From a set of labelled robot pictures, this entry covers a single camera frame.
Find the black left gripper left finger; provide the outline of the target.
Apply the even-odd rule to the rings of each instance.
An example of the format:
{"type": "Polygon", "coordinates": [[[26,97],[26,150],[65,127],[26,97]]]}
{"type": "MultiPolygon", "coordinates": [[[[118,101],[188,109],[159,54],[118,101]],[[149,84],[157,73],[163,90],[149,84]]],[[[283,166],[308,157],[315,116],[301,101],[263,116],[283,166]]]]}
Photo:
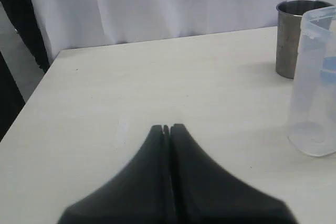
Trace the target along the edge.
{"type": "Polygon", "coordinates": [[[162,126],[152,126],[133,159],[69,206],[59,223],[174,223],[169,145],[162,126]]]}

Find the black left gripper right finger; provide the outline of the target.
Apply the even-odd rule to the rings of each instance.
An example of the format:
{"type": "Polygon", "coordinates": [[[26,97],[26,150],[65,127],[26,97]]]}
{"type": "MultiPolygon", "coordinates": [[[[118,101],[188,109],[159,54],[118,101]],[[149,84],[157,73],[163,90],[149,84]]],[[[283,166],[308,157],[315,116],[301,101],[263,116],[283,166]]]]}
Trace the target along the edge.
{"type": "Polygon", "coordinates": [[[180,223],[297,223],[281,200],[218,165],[185,125],[170,128],[170,161],[180,223]]]}

